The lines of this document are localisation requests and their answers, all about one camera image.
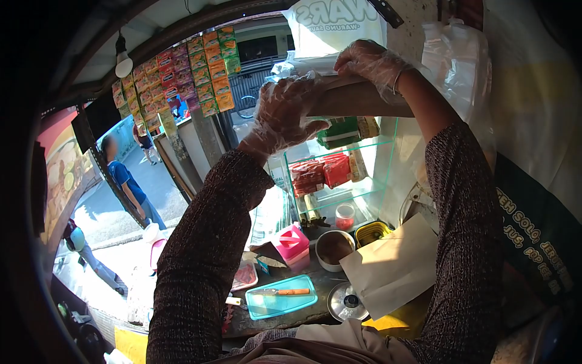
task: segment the metal pot lid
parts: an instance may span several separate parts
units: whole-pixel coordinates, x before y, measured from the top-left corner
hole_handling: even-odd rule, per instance
[[[368,317],[360,298],[356,295],[350,282],[343,282],[333,287],[328,296],[328,310],[337,321],[346,319],[364,320]]]

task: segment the person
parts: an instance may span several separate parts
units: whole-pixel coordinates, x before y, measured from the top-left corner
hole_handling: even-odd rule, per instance
[[[151,139],[148,136],[148,134],[145,134],[144,136],[140,136],[138,131],[137,131],[137,125],[135,125],[135,124],[133,124],[133,140],[135,140],[137,145],[140,146],[141,150],[144,151],[145,157],[147,158],[147,160],[150,162],[151,165],[157,164],[157,162],[151,160],[151,158],[150,158],[151,153],[154,153],[154,155],[158,159],[158,162],[162,161],[162,159],[158,155],[158,152],[155,150],[154,145],[152,144]]]
[[[180,107],[182,106],[182,102],[178,99],[178,96],[171,97],[168,101],[168,105],[170,105],[170,109],[172,110],[172,114],[175,118],[180,117]]]
[[[132,173],[127,167],[115,160],[118,145],[114,136],[109,134],[103,138],[100,146],[103,159],[107,163],[107,170],[121,191],[125,193],[129,202],[137,210],[141,218],[146,222],[151,221],[159,225],[160,230],[167,229],[166,224],[158,214],[154,205],[151,204],[140,185],[133,179]]]
[[[501,328],[502,218],[494,180],[469,127],[402,58],[358,40],[340,53],[340,77],[359,75],[387,100],[400,93],[427,143],[439,219],[434,293],[420,337],[383,340],[349,319],[341,325],[268,330],[221,357],[221,309],[250,230],[249,210],[274,185],[263,170],[278,150],[326,125],[304,116],[320,90],[313,74],[266,83],[255,127],[208,173],[158,260],[149,363],[489,363]]]
[[[93,256],[93,251],[85,240],[85,234],[83,234],[81,228],[74,223],[73,219],[70,218],[67,222],[62,238],[65,240],[67,248],[72,252],[79,253],[81,258],[83,258],[89,264],[91,269],[93,269],[93,272],[95,272],[97,277],[101,278],[103,282],[107,283],[107,285],[113,288],[115,292],[122,296],[125,294],[125,290],[116,282],[118,278],[117,274]]]

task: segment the metal railing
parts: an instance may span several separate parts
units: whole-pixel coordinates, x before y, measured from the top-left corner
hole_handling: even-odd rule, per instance
[[[259,89],[265,83],[265,77],[271,75],[273,65],[285,59],[285,56],[271,56],[242,62],[240,64],[241,71],[235,75],[228,76],[230,92],[235,102],[235,108],[234,110],[221,112],[218,117],[219,124],[222,130],[224,130],[230,144],[228,147],[225,146],[226,148],[235,148],[238,145],[238,138],[232,129],[234,123],[231,114],[256,105],[256,102],[253,102],[252,98],[247,98],[244,103],[241,102],[241,98],[247,95],[257,98]]]

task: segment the motorcycle helmet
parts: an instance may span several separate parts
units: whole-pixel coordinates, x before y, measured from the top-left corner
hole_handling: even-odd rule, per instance
[[[76,252],[80,252],[83,246],[85,246],[85,234],[83,234],[83,231],[79,227],[76,227],[71,232],[70,239],[73,242],[74,250]]]

